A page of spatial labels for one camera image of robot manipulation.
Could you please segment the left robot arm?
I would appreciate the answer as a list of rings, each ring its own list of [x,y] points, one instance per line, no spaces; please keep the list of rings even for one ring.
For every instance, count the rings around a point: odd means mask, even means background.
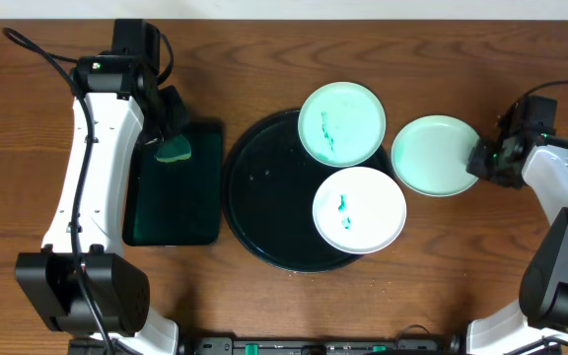
[[[191,156],[187,115],[156,54],[78,60],[68,83],[75,132],[57,211],[38,252],[19,255],[16,279],[45,325],[98,341],[105,354],[175,354],[178,325],[150,306],[146,274],[123,257],[132,155],[160,163]]]

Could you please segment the white plate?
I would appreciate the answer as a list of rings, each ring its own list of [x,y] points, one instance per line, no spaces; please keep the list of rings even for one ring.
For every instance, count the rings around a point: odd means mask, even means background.
[[[398,237],[407,207],[389,175],[352,167],[332,174],[319,186],[312,214],[319,234],[332,247],[367,254],[386,248]]]

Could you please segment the mint plate top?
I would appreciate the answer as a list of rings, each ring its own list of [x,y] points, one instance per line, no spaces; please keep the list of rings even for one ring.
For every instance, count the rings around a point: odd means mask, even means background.
[[[386,133],[386,114],[378,97],[352,82],[326,84],[302,105],[298,135],[307,153],[321,164],[348,168],[371,158]]]

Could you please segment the mint plate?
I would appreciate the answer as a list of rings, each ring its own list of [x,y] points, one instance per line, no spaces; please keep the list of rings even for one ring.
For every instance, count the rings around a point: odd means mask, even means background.
[[[427,115],[396,135],[390,161],[401,182],[427,196],[449,197],[470,189],[477,177],[466,171],[479,136],[465,122],[447,115]]]
[[[321,164],[348,168],[371,158],[386,133],[386,114],[378,97],[352,82],[326,84],[302,105],[298,135],[307,153]]]

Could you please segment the green scrub sponge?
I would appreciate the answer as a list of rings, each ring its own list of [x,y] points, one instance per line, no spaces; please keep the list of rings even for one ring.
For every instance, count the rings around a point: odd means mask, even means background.
[[[183,135],[178,135],[164,140],[159,145],[154,157],[160,163],[173,163],[188,160],[191,153],[189,141]]]

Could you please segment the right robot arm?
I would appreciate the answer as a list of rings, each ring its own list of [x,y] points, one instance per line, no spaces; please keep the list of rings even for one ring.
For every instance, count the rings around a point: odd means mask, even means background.
[[[472,321],[468,354],[535,354],[568,347],[568,141],[546,133],[479,139],[467,171],[503,185],[529,186],[549,229],[528,265],[519,296],[494,315]]]

